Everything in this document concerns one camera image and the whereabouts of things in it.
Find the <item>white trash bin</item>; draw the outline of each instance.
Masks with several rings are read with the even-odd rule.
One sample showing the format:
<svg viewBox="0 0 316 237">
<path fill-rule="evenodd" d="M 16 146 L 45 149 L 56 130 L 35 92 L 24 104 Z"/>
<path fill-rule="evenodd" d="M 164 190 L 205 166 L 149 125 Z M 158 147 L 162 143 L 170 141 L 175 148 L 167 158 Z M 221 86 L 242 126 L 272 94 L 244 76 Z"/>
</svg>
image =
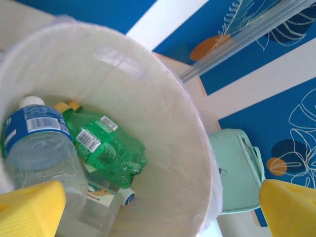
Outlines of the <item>white trash bin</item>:
<svg viewBox="0 0 316 237">
<path fill-rule="evenodd" d="M 26 95 L 106 111 L 145 144 L 136 197 L 110 236 L 192 237 L 220 214 L 218 167 L 197 110 L 182 83 L 134 40 L 79 22 L 32 33 L 0 65 L 1 122 Z"/>
</svg>

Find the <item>yellow bottle cap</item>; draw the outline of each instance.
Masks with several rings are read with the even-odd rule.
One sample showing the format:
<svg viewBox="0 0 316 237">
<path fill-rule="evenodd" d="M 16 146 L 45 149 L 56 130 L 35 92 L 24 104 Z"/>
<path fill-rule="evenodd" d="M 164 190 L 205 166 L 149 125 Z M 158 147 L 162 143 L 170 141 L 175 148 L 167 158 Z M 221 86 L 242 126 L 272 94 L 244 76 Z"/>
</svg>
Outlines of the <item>yellow bottle cap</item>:
<svg viewBox="0 0 316 237">
<path fill-rule="evenodd" d="M 71 109 L 71 107 L 69 105 L 67 105 L 66 103 L 64 102 L 60 102 L 58 103 L 57 105 L 55 105 L 54 107 L 56 110 L 58 110 L 59 112 L 63 113 L 69 109 Z"/>
<path fill-rule="evenodd" d="M 71 101 L 68 103 L 68 106 L 70 106 L 74 111 L 78 110 L 82 105 L 78 103 L 77 101 Z"/>
</svg>

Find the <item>plastic bottle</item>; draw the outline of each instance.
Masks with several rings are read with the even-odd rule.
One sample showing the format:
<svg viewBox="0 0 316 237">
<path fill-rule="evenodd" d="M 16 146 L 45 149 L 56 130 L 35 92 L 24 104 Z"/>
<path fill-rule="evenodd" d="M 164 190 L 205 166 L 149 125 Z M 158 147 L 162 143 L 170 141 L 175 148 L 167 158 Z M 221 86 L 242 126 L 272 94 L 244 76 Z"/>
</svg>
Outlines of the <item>plastic bottle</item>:
<svg viewBox="0 0 316 237">
<path fill-rule="evenodd" d="M 55 109 L 65 117 L 79 157 L 102 171 L 110 183 L 127 189 L 147 164 L 140 151 L 131 149 L 96 116 L 77 114 L 65 103 L 58 103 Z"/>
<path fill-rule="evenodd" d="M 83 164 L 83 170 L 85 173 L 85 176 L 89 180 L 89 182 L 103 190 L 110 190 L 117 192 L 122 195 L 122 206 L 128 206 L 132 200 L 135 197 L 135 192 L 131 189 L 121 189 L 120 187 L 111 184 L 107 178 L 104 176 L 103 173 L 93 168 L 91 165 L 88 165 L 87 163 Z"/>
<path fill-rule="evenodd" d="M 81 214 L 58 226 L 59 237 L 108 236 L 121 207 L 122 195 L 89 183 L 88 200 Z"/>
<path fill-rule="evenodd" d="M 93 115 L 97 116 L 103 123 L 110 126 L 115 133 L 117 133 L 122 140 L 129 144 L 130 146 L 139 149 L 141 153 L 145 153 L 145 146 L 142 142 L 140 142 L 137 138 L 130 136 L 121 126 L 115 123 L 111 118 L 105 115 L 102 112 L 95 112 L 95 111 L 86 111 L 83 109 L 82 105 L 76 101 L 71 101 L 68 105 L 73 108 L 75 113 L 82 114 L 82 115 Z"/>
<path fill-rule="evenodd" d="M 63 116 L 35 96 L 24 98 L 19 108 L 4 130 L 5 164 L 16 188 L 59 180 L 67 199 L 63 216 L 79 214 L 88 183 Z"/>
</svg>

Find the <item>green plastic bottle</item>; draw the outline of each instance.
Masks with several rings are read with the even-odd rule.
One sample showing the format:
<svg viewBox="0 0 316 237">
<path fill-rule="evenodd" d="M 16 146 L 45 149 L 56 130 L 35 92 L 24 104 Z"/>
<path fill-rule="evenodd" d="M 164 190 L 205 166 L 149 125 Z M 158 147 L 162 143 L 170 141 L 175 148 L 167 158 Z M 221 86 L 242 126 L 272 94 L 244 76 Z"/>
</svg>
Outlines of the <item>green plastic bottle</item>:
<svg viewBox="0 0 316 237">
<path fill-rule="evenodd" d="M 129 188 L 134 176 L 147 164 L 145 156 L 97 116 L 77 114 L 65 103 L 58 103 L 55 109 L 65 117 L 78 156 L 102 171 L 110 183 Z"/>
<path fill-rule="evenodd" d="M 115 123 L 111 118 L 109 118 L 104 113 L 86 111 L 83 109 L 82 105 L 76 101 L 69 102 L 68 106 L 73 108 L 73 110 L 78 114 L 97 116 L 102 122 L 104 122 L 112 129 L 114 129 L 115 133 L 119 135 L 125 143 L 129 144 L 130 146 L 136 149 L 139 149 L 141 153 L 145 153 L 146 148 L 142 142 L 140 142 L 137 138 L 130 136 L 121 126 L 118 126 L 117 123 Z"/>
</svg>

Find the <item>white bottle cap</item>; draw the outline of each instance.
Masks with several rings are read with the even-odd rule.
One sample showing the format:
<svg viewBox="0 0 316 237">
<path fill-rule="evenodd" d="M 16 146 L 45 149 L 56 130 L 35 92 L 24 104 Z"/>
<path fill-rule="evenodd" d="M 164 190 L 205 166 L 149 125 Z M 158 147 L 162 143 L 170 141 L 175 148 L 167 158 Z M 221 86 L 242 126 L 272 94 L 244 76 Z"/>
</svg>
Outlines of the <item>white bottle cap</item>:
<svg viewBox="0 0 316 237">
<path fill-rule="evenodd" d="M 29 105 L 45 105 L 44 101 L 37 96 L 27 96 L 23 98 L 19 104 L 19 109 Z"/>
<path fill-rule="evenodd" d="M 119 189 L 118 190 L 119 194 L 122 194 L 123 196 L 123 203 L 122 206 L 127 206 L 130 204 L 130 202 L 134 199 L 135 197 L 135 192 L 131 189 Z"/>
</svg>

